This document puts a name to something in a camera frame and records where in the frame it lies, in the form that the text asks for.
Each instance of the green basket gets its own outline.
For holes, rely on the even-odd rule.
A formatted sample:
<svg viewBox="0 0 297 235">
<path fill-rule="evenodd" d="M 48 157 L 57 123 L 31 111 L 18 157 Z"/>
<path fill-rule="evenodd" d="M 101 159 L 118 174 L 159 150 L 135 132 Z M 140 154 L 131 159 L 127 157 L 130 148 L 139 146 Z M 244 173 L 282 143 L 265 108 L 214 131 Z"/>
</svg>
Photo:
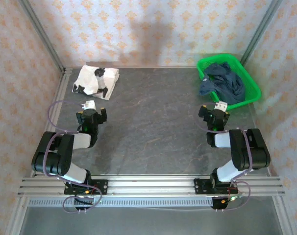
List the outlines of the green basket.
<svg viewBox="0 0 297 235">
<path fill-rule="evenodd" d="M 246 99 L 243 102 L 228 105 L 227 110 L 234 109 L 252 102 L 259 100 L 262 96 L 261 89 L 258 85 L 254 82 L 248 72 L 243 68 L 240 64 L 239 60 L 230 54 L 219 54 L 210 57 L 206 57 L 198 61 L 197 68 L 199 72 L 199 77 L 201 80 L 204 78 L 203 71 L 213 63 L 222 64 L 223 62 L 228 62 L 230 68 L 233 72 L 238 74 L 238 76 L 243 81 L 246 87 Z M 211 92 L 210 96 L 212 97 L 214 102 L 219 102 L 219 97 L 217 96 L 216 92 Z"/>
</svg>

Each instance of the white cloth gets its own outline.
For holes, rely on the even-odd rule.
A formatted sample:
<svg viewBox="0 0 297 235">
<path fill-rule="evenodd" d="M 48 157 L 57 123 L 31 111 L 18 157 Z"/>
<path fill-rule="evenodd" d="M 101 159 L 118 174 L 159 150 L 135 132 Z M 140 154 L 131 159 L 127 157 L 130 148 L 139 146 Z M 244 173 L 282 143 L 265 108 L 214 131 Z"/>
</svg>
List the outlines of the white cloth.
<svg viewBox="0 0 297 235">
<path fill-rule="evenodd" d="M 84 65 L 77 80 L 74 82 L 72 92 L 84 93 L 109 100 L 118 78 L 118 69 L 102 69 L 99 67 Z"/>
</svg>

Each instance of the dark blue towel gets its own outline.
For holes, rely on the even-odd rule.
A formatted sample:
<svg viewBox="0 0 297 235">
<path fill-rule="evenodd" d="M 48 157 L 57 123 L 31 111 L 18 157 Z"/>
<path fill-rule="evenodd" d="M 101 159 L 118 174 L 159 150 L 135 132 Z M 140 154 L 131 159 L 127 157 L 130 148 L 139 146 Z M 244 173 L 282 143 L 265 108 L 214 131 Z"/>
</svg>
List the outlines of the dark blue towel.
<svg viewBox="0 0 297 235">
<path fill-rule="evenodd" d="M 231 71 L 227 62 L 221 65 L 213 63 L 205 69 L 204 73 L 199 89 L 200 95 L 216 92 L 219 99 L 227 104 L 236 104 L 245 100 L 246 88 L 241 78 Z"/>
</svg>

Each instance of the gray work surface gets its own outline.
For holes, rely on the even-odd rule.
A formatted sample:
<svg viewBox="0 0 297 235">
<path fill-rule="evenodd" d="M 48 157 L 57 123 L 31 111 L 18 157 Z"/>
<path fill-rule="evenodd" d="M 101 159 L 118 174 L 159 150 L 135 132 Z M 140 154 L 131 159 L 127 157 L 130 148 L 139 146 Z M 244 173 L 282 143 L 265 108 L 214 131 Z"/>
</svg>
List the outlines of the gray work surface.
<svg viewBox="0 0 297 235">
<path fill-rule="evenodd" d="M 64 100 L 93 99 L 108 115 L 94 147 L 73 152 L 79 167 L 92 174 L 210 174 L 231 159 L 230 149 L 211 148 L 195 123 L 206 128 L 198 110 L 211 101 L 198 94 L 196 68 L 119 69 L 109 101 L 72 93 L 79 72 L 73 70 Z M 77 111 L 80 107 L 63 104 L 58 126 L 76 130 Z M 226 128 L 236 127 L 254 127 L 248 106 L 230 111 Z"/>
<path fill-rule="evenodd" d="M 28 208 L 25 218 L 20 235 L 282 234 L 272 199 L 267 197 L 251 198 L 244 207 L 225 212 L 95 208 L 86 214 L 67 214 L 62 208 Z"/>
</svg>

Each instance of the patterned wall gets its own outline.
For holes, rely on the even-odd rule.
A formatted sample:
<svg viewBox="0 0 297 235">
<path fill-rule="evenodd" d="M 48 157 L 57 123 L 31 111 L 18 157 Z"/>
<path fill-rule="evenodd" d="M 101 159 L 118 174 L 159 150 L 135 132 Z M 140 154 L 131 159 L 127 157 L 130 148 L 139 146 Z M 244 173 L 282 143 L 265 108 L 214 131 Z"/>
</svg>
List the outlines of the patterned wall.
<svg viewBox="0 0 297 235">
<path fill-rule="evenodd" d="M 195 65 L 244 53 L 271 0 L 30 0 L 64 66 Z"/>
<path fill-rule="evenodd" d="M 255 103 L 256 123 L 267 138 L 272 171 L 283 177 L 297 226 L 297 0 L 283 1 L 247 70 L 263 92 Z"/>
<path fill-rule="evenodd" d="M 0 0 L 0 235 L 29 175 L 60 73 L 16 0 Z"/>
</svg>

